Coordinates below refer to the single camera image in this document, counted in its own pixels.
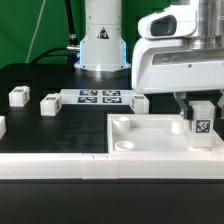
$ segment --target white block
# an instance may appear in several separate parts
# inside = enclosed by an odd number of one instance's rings
[[[10,107],[24,107],[30,99],[30,88],[17,86],[9,93]]]
[[[189,105],[194,110],[194,120],[214,119],[215,106],[210,101],[190,101]]]
[[[62,107],[62,97],[60,94],[48,94],[40,102],[40,110],[42,116],[56,116]]]
[[[143,94],[135,94],[131,97],[130,106],[135,114],[149,113],[149,100]]]
[[[5,117],[0,117],[0,139],[3,137],[5,132],[6,132]]]

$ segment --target white plastic part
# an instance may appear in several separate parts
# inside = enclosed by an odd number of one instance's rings
[[[172,121],[172,133],[176,135],[184,135],[187,132],[188,122],[186,120],[173,120]]]
[[[121,0],[85,0],[85,8],[86,35],[75,67],[112,72],[130,68],[121,38]]]
[[[0,117],[0,140],[6,132],[5,117]]]
[[[121,151],[121,152],[132,151],[132,150],[135,150],[135,148],[136,148],[135,144],[129,141],[119,141],[115,143],[116,151]]]
[[[223,60],[153,64],[157,54],[187,52],[183,39],[146,40],[134,48],[132,88],[137,93],[169,93],[220,90],[224,86]]]
[[[135,114],[149,113],[149,100],[143,94],[133,94],[130,106]]]
[[[153,36],[151,33],[151,25],[161,18],[173,16],[177,22],[175,34],[171,36]],[[194,6],[183,5],[170,7],[162,10],[161,12],[153,13],[149,16],[142,18],[138,24],[139,34],[147,39],[163,39],[163,38],[176,38],[183,36],[190,36],[196,31],[197,28],[197,10]]]
[[[48,94],[41,102],[41,116],[56,116],[62,108],[62,97],[60,94]]]
[[[189,105],[194,110],[187,133],[189,145],[194,148],[211,148],[215,144],[215,106],[210,101],[190,101]]]
[[[135,114],[149,113],[149,100],[133,90],[62,89],[62,104],[129,105]]]
[[[30,99],[30,88],[17,86],[9,93],[10,107],[24,107]]]
[[[113,118],[113,133],[122,135],[130,130],[130,119],[125,116],[116,116]]]

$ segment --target white robot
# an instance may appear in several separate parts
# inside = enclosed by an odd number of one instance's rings
[[[121,38],[121,0],[85,0],[86,35],[80,43],[77,73],[97,78],[127,72],[126,43]]]

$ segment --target white platform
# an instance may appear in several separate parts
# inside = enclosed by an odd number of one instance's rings
[[[224,179],[224,143],[217,134],[211,150],[195,150],[171,132],[179,116],[125,115],[131,125],[123,135],[113,134],[113,116],[119,115],[108,115],[108,153],[1,154],[0,179]],[[116,151],[123,140],[136,148]]]

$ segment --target black tabletop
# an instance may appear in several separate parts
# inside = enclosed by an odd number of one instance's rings
[[[9,107],[8,93],[28,86],[31,99],[24,108]],[[40,101],[61,89],[130,89],[130,75],[94,79],[74,74],[67,65],[13,64],[0,70],[0,115],[7,133],[2,153],[106,153],[107,114],[131,113],[127,105],[63,105],[56,117],[40,115]]]

